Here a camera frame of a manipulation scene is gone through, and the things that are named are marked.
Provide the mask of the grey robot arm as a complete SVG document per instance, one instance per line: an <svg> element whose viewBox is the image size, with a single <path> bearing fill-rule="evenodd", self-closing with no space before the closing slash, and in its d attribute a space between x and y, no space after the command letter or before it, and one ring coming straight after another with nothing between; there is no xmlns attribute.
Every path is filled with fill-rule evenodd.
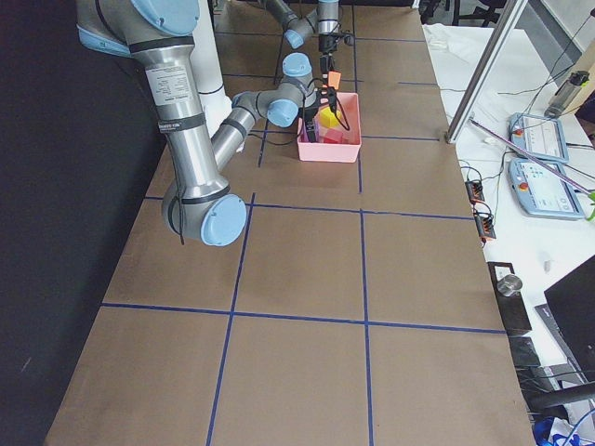
<svg viewBox="0 0 595 446"><path fill-rule="evenodd" d="M342 29L338 1L319 1L316 8L303 17L282 0L260 0L258 4L281 25L284 39L293 49L302 47L310 37L317 35L322 77L327 79L331 73L338 73L334 54L339 43L352 46L355 40L352 33Z"/></svg>
<svg viewBox="0 0 595 446"><path fill-rule="evenodd" d="M339 4L322 1L299 17L283 1L265 10L282 25L292 52L273 90L227 97L208 6L203 1L80 1L81 43L139 62L146 74L158 127L170 149L175 177L162 214L181 240L226 246L247 219L244 201L221 174L254 125L300 121L311 129L317 111L337 104L333 54L343 38Z"/></svg>

